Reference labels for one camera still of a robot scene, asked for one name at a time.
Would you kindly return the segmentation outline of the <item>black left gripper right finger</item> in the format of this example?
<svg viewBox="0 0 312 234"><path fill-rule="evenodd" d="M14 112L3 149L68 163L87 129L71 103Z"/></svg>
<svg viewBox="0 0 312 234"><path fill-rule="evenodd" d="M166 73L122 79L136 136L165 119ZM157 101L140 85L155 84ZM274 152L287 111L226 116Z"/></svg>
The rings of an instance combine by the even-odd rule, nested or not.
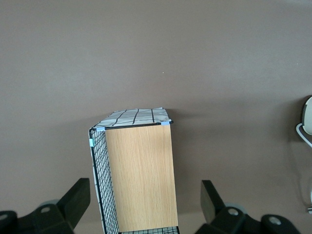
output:
<svg viewBox="0 0 312 234"><path fill-rule="evenodd" d="M226 206L210 180L201 182L200 205L206 220L197 234L259 234L259 221L239 208Z"/></svg>

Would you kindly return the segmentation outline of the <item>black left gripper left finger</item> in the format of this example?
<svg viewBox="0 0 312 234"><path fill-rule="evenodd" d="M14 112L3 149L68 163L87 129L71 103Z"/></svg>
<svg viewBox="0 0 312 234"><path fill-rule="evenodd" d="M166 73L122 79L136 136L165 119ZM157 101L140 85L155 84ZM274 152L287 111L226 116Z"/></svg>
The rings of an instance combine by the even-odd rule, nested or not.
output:
<svg viewBox="0 0 312 234"><path fill-rule="evenodd" d="M44 204L18 219L19 234L73 234L90 205L90 179L80 178L55 204Z"/></svg>

